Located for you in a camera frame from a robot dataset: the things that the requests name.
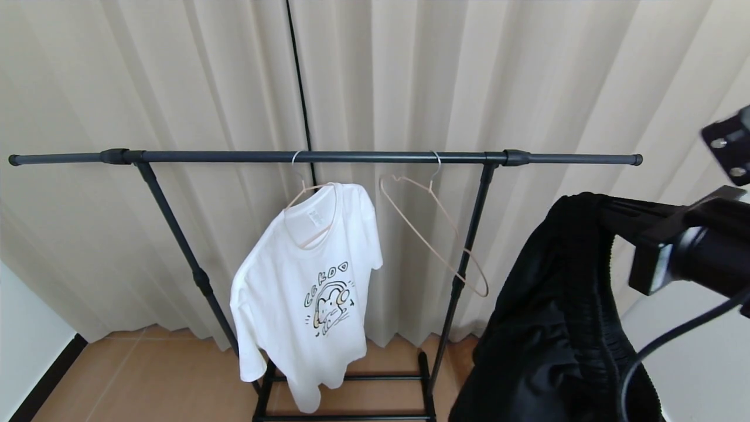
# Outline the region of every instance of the clothes hanger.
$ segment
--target clothes hanger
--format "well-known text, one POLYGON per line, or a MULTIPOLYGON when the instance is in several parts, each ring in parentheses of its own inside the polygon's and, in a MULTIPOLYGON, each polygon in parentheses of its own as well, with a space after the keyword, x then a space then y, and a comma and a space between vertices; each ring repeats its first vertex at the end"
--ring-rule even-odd
MULTIPOLYGON (((334 186, 334 189, 336 189, 335 185, 334 185, 333 183, 331 183, 331 182, 323 183, 322 185, 315 185, 315 186, 311 186, 311 187, 309 187, 309 188, 305 186, 305 178, 304 178, 304 176, 302 176, 302 173, 299 173, 299 172, 298 172, 298 171, 297 171, 297 170, 296 170, 296 169, 294 168, 294 160, 295 160, 295 159, 297 158, 297 155, 298 155, 298 154, 299 154, 300 152, 302 152, 302 151, 297 151, 297 152, 295 152, 295 153, 294 153, 294 155, 292 156, 292 171, 294 171, 295 173, 297 173, 297 176, 299 176, 299 179, 300 179, 300 180, 302 181, 302 190, 301 190, 301 191, 300 191, 300 192, 299 192, 299 193, 297 194, 297 196, 295 196, 295 197, 294 197, 294 199, 292 199, 292 202, 290 202, 290 203, 289 203, 289 205, 287 205, 287 206, 286 206, 286 208, 284 208, 284 209, 283 209, 283 211, 284 211, 284 212, 286 212, 287 210, 289 210, 289 208, 291 208, 291 207, 292 207, 292 205, 294 205, 294 203, 295 203, 295 202, 297 202, 297 200, 298 200, 298 199, 299 199, 299 198, 300 198, 300 197, 301 197, 301 196, 302 196, 302 195, 303 195, 303 194, 304 194, 305 192, 307 192, 307 191, 312 191, 312 190, 315 190, 315 189, 318 189, 318 188, 322 188, 323 186, 327 186, 327 185, 331 185, 331 186, 334 186)), ((314 234, 314 235, 313 235, 313 236, 312 236, 312 237, 311 237, 310 239, 308 239, 308 240, 305 240, 305 241, 304 241, 304 242, 303 242, 302 244, 298 244, 297 246, 298 246, 299 248, 304 248, 305 246, 307 246, 307 245, 309 245, 309 244, 310 244, 311 242, 313 242, 313 241, 314 241, 315 239, 317 239, 318 237, 320 237, 321 235, 323 235, 323 234, 324 234, 325 232, 327 232, 327 231, 331 230, 331 227, 333 226, 333 223, 334 223, 334 219, 335 219, 335 215, 334 215, 334 217, 333 217, 333 218, 331 219, 331 222, 330 222, 330 223, 329 223, 329 224, 328 224, 327 226, 325 226, 325 227, 324 227, 324 228, 323 228, 323 229, 322 229, 321 231, 319 231, 319 232, 315 233, 315 234, 314 234)), ((289 226, 287 226, 287 218, 286 218, 286 214, 284 215, 284 226, 286 226, 286 229, 287 229, 287 230, 289 230, 289 226)))
MULTIPOLYGON (((434 152, 434 151, 430 151, 430 152, 432 152, 437 158, 437 170, 435 170, 435 173, 432 173, 432 176, 430 176, 430 184, 428 186, 422 185, 421 183, 416 182, 406 176, 396 176, 395 174, 390 174, 389 176, 392 177, 395 182, 401 182, 401 181, 409 182, 413 184, 414 186, 417 186, 418 188, 422 188, 425 191, 427 191, 437 203, 437 206, 442 211, 442 214, 448 219, 448 222, 451 224, 451 228, 453 228, 453 231, 456 233, 456 238, 458 238, 460 237, 460 234, 458 233, 458 226, 453 221, 451 216, 448 214, 448 211, 446 211, 446 208, 443 206, 443 204, 440 203, 440 200, 435 195, 435 192, 433 192, 432 190, 432 182, 435 179, 435 176, 440 172, 440 168, 443 166, 443 163, 440 161, 440 156, 437 155, 437 152, 434 152)), ((448 267, 448 269, 451 270, 465 285, 469 286, 469 288, 472 289, 474 293, 476 293, 480 297, 487 297, 487 295, 489 295, 490 293, 490 284, 487 281, 487 277, 484 275, 485 272, 482 271, 481 269, 482 266, 479 265, 479 262, 474 257, 474 254, 469 249, 463 248, 463 251, 469 254, 469 258, 471 258, 471 260, 474 261, 474 264, 476 264, 476 267, 479 270, 479 274, 481 274, 481 278, 482 280, 484 280, 484 293, 483 294, 479 293, 479 291, 477 291, 477 289, 475 289, 474 286, 469 284, 467 280, 461 274, 459 274, 458 271, 456 271, 456 269, 451 264, 449 264, 445 258, 443 258, 439 253, 437 253, 435 248, 422 236, 422 234, 419 233, 419 231, 414 227, 414 225, 412 225, 412 223, 404 215, 404 213, 401 212, 401 209, 399 209, 398 206, 396 206, 396 203, 391 199, 391 196, 388 195, 388 192, 386 191, 386 187, 384 183, 386 179, 388 179, 388 176, 383 176, 380 178, 380 191, 382 192, 383 195, 385 195, 385 198, 388 199, 388 202, 390 202, 391 205, 396 209, 396 212, 398 213, 398 215, 401 216, 401 218, 409 225, 409 227, 412 228, 412 231, 414 231, 414 233, 417 236, 419 236, 419 239, 421 239, 421 241, 428 248, 430 248, 432 253, 435 254, 435 256, 437 256, 438 259, 440 259, 442 263, 445 264, 445 266, 448 267)))

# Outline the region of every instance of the black metal clothes rack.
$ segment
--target black metal clothes rack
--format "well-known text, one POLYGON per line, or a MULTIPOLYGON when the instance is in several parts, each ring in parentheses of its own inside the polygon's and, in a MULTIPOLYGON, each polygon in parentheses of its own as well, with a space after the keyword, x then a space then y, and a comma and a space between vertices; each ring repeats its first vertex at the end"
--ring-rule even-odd
MULTIPOLYGON (((60 163, 85 163, 101 162, 106 164, 133 164, 138 168, 143 180, 148 185, 156 200, 159 210, 164 215, 169 229, 172 231, 177 244, 182 250, 188 265, 193 271, 193 280, 208 301, 222 331, 229 339, 232 350, 238 354, 237 338, 230 327, 227 317, 219 307, 214 296, 208 274, 200 267, 190 248, 188 240, 182 233, 182 229, 170 208, 167 197, 159 186, 156 174, 150 163, 156 162, 215 162, 215 163, 291 163, 295 151, 131 151, 129 149, 108 149, 103 152, 76 153, 76 154, 48 154, 48 155, 11 155, 8 161, 13 166, 26 164, 60 164, 60 163)), ((438 154, 443 164, 481 164, 482 172, 479 180, 479 188, 474 200, 469 230, 466 234, 464 250, 470 251, 474 245, 479 219, 487 199, 487 192, 492 182, 492 176, 499 166, 519 166, 534 163, 560 163, 560 164, 629 164, 639 165, 643 158, 635 155, 584 155, 584 154, 532 154, 516 149, 507 149, 502 152, 440 152, 438 154)), ((307 163, 436 163, 436 154, 433 152, 343 152, 343 151, 302 151, 297 154, 295 161, 307 163)), ((469 263, 469 254, 461 255, 458 266, 458 274, 466 276, 466 268, 469 263)), ((442 326, 439 346, 435 361, 430 371, 427 355, 420 351, 417 356, 419 371, 412 375, 381 374, 381 375, 346 375, 344 381, 401 381, 419 380, 421 382, 422 397, 424 399, 424 412, 421 414, 298 414, 298 415, 268 415, 266 407, 271 395, 274 382, 284 382, 286 377, 276 375, 276 366, 269 359, 268 369, 262 377, 262 384, 253 382, 253 387, 258 393, 253 422, 263 421, 296 421, 296 420, 428 420, 436 422, 433 391, 437 373, 440 370, 443 355, 448 343, 448 333, 453 322, 458 300, 464 284, 458 276, 454 276, 451 297, 448 303, 448 311, 445 315, 445 323, 442 326)))

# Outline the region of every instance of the floor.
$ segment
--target floor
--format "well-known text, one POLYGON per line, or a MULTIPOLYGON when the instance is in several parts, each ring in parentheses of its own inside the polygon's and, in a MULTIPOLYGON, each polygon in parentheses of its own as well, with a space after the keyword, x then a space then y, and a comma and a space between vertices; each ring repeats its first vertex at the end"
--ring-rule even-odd
MULTIPOLYGON (((471 370, 475 337, 450 344, 435 387, 439 421, 448 419, 459 386, 471 370)), ((430 365, 438 338, 421 348, 430 365)), ((395 337, 387 347, 367 345, 367 356, 349 373, 412 372, 417 348, 395 337)), ((319 412, 422 411, 419 381, 350 381, 336 390, 321 387, 319 412)), ((256 395, 239 381, 237 358, 190 331, 152 326, 117 332, 84 349, 44 403, 34 422, 65 421, 243 421, 250 422, 256 395)), ((269 414, 297 414, 284 383, 274 384, 269 414)))

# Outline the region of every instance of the black cable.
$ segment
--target black cable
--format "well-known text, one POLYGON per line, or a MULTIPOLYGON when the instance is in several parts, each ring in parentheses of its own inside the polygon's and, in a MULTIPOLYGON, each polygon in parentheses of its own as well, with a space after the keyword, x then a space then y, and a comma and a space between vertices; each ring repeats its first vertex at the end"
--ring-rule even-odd
MULTIPOLYGON (((297 54, 297 39, 294 35, 294 22, 292 20, 292 7, 289 5, 289 0, 286 0, 286 15, 289 17, 289 35, 292 37, 292 51, 294 52, 294 65, 297 67, 297 84, 299 85, 299 100, 302 102, 302 119, 304 120, 304 135, 307 138, 307 150, 313 150, 313 143, 310 136, 310 124, 308 123, 308 106, 305 102, 305 90, 302 88, 302 70, 299 67, 299 55, 297 54)), ((315 177, 315 163, 310 163, 310 173, 313 177, 313 186, 318 184, 318 179, 315 177)))
POLYGON ((660 335, 657 339, 646 345, 646 347, 642 348, 638 352, 638 354, 635 355, 635 359, 630 363, 630 366, 628 366, 628 369, 625 371, 625 376, 622 377, 622 381, 619 384, 619 389, 617 392, 619 400, 617 400, 616 410, 617 414, 622 415, 622 422, 628 422, 628 415, 625 408, 625 401, 628 394, 628 384, 630 384, 630 379, 633 377, 633 374, 635 373, 636 368, 638 368, 638 365, 640 365, 648 355, 652 354, 656 349, 662 347, 671 340, 674 340, 675 338, 687 333, 688 331, 698 328, 701 325, 722 316, 723 314, 732 310, 735 306, 747 303, 748 300, 750 300, 750 285, 748 285, 748 287, 745 287, 736 296, 723 302, 721 305, 693 318, 690 321, 687 321, 682 325, 669 330, 668 332, 660 335))

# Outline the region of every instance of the black vertical line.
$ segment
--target black vertical line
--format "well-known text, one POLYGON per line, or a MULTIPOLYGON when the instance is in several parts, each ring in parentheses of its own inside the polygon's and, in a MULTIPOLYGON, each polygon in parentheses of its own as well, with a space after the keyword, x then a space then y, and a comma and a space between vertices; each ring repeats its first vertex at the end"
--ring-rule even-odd
MULTIPOLYGON (((304 135, 307 138, 307 150, 313 150, 313 143, 310 136, 310 123, 308 123, 308 106, 305 105, 305 90, 302 88, 302 70, 299 68, 299 54, 297 54, 297 40, 294 36, 294 22, 292 21, 292 8, 289 0, 286 0, 286 15, 289 17, 289 33, 292 36, 292 50, 294 50, 294 64, 297 67, 297 84, 299 84, 299 98, 302 102, 302 118, 304 119, 304 135)), ((318 184, 315 177, 315 163, 310 163, 310 173, 313 176, 313 185, 318 184)))

